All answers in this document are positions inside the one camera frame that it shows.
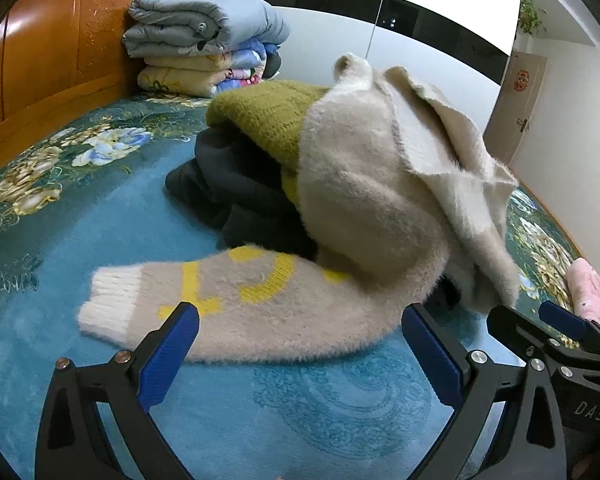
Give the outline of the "beige fuzzy sweater yellow pattern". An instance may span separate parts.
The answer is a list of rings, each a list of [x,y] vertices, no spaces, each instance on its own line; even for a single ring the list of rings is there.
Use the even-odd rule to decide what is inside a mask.
[[[254,245],[191,262],[105,266],[80,307],[84,334],[136,346],[182,301],[196,306],[197,362],[300,361],[374,344],[442,278],[465,307],[511,307],[518,269],[505,246],[517,188],[474,122],[394,66],[343,55],[299,136],[308,260]]]

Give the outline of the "blue grey folded quilt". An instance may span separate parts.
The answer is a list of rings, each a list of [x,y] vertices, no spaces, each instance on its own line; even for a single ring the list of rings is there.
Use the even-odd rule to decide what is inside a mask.
[[[254,39],[279,46],[290,26],[264,0],[132,0],[122,42],[131,58],[223,54]]]

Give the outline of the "white black wardrobe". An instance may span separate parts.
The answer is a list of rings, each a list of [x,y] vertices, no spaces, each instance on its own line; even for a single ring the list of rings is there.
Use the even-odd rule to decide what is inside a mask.
[[[291,28],[279,76],[332,83],[343,53],[400,65],[486,128],[513,50],[520,0],[265,0]]]

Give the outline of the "colourful patterned folded blanket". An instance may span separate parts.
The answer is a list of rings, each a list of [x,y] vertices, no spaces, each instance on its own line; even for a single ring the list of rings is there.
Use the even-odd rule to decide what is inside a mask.
[[[218,84],[221,91],[258,84],[276,77],[282,67],[278,44],[262,44],[251,38],[238,44],[239,49],[228,52],[226,77]]]

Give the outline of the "green hanging plant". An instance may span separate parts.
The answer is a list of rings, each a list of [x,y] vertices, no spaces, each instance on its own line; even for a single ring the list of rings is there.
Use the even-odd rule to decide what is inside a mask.
[[[520,0],[517,28],[524,34],[533,36],[546,32],[543,18],[546,10],[539,8],[533,0]]]

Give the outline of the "olive green knit sweater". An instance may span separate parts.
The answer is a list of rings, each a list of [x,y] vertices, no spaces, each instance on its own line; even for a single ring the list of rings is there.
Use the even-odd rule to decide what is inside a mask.
[[[310,107],[327,87],[293,80],[269,80],[227,90],[215,96],[207,110],[210,127],[232,124],[282,167],[282,189],[299,207],[297,171],[300,131]]]

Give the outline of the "pink folded garment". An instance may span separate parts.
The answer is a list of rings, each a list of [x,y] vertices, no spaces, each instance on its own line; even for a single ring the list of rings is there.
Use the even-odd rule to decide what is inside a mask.
[[[567,270],[566,282],[576,315],[600,324],[600,274],[585,258],[577,258]]]

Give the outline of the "dark grey folded garment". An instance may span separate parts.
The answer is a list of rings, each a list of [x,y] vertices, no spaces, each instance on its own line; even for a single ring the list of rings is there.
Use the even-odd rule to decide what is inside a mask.
[[[194,157],[166,175],[166,190],[211,229],[223,248],[248,244],[313,261],[317,244],[282,187],[282,166],[235,125],[196,136]]]

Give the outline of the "cream floral folded blanket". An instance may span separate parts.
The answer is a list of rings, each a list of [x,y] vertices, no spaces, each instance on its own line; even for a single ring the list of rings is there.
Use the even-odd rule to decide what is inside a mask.
[[[219,84],[242,72],[227,66],[222,56],[184,56],[184,58],[145,58],[138,74],[143,90],[212,98]]]

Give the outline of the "wooden headboard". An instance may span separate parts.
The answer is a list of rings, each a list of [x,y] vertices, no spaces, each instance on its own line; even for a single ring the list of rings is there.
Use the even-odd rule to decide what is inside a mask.
[[[0,24],[0,169],[60,127],[136,90],[131,0],[17,0]]]

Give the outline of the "red door decoration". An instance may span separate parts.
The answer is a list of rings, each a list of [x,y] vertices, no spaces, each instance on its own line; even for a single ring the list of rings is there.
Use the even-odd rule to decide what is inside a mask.
[[[523,92],[528,88],[530,73],[528,70],[518,70],[513,81],[513,88],[517,92]]]

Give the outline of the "beige door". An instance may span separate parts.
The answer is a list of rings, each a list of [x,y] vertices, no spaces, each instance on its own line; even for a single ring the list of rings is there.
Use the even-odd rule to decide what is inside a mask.
[[[529,128],[547,68],[548,58],[514,51],[509,59],[507,72],[501,85],[494,110],[486,125],[484,143],[494,157],[509,165]],[[530,82],[523,92],[513,88],[518,70],[528,70]]]

